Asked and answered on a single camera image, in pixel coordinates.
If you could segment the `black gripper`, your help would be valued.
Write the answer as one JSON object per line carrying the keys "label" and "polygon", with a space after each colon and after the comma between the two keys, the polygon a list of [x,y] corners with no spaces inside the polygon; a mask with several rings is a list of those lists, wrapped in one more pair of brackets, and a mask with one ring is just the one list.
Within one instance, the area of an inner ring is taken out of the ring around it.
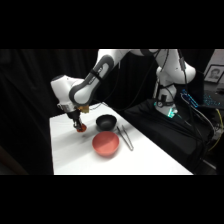
{"label": "black gripper", "polygon": [[68,113],[68,117],[74,121],[74,128],[79,130],[79,127],[84,128],[85,124],[80,119],[80,111],[75,110],[73,112]]}

